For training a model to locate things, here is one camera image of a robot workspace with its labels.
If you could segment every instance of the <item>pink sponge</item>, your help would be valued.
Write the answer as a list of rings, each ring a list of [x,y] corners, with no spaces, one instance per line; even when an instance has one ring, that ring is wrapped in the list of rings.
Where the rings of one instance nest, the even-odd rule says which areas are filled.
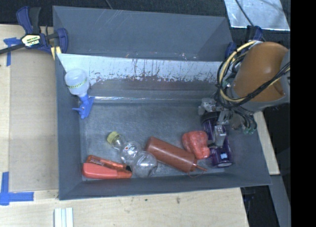
[[[210,149],[207,147],[207,133],[205,131],[190,131],[183,134],[182,144],[184,149],[192,152],[197,159],[207,158],[210,155]]]

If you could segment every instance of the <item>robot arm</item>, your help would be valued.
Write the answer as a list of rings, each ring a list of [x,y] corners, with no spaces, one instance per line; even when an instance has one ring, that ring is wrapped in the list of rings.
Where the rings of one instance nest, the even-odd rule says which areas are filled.
[[[253,133],[255,112],[290,102],[290,50],[256,40],[242,45],[219,67],[217,87],[211,98],[202,99],[199,114],[205,117],[217,112],[213,130],[230,124],[233,129],[242,127],[244,133]]]

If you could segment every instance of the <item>sticker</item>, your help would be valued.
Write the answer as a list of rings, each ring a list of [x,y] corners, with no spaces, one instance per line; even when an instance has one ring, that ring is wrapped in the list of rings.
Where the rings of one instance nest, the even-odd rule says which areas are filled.
[[[223,153],[221,154],[221,159],[225,159],[225,158],[228,158],[228,156],[227,156],[227,154],[226,154],[225,152],[223,152]]]
[[[31,47],[37,44],[40,44],[40,36],[39,35],[26,35],[22,38],[22,42],[27,47]]]
[[[72,86],[68,86],[68,88],[71,88],[71,89],[73,89],[73,88],[78,88],[78,87],[81,87],[82,85],[84,85],[85,83],[87,82],[87,77],[84,79],[84,81],[83,82],[81,82],[81,83],[78,83],[78,84],[76,84],[76,85],[72,85]]]

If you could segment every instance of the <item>purple object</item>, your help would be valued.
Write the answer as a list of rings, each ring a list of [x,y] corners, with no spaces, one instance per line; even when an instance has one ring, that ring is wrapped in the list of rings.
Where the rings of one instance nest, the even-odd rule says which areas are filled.
[[[211,140],[212,142],[215,142],[215,125],[216,125],[216,118],[209,119],[203,123],[204,131],[208,135],[208,140]]]
[[[211,161],[214,167],[228,167],[233,164],[232,151],[229,146],[228,138],[226,137],[222,147],[210,147],[210,157],[207,158]]]

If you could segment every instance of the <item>blue tape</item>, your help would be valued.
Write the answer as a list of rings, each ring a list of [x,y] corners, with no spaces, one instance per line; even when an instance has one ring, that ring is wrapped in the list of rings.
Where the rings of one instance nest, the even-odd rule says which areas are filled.
[[[34,192],[9,192],[9,172],[2,173],[0,205],[7,206],[12,201],[33,201]]]
[[[16,45],[16,44],[21,44],[22,41],[18,38],[5,38],[3,40],[3,42],[8,46],[12,46],[12,45]],[[7,53],[7,56],[6,56],[6,66],[10,66],[11,65],[11,52],[8,52]]]

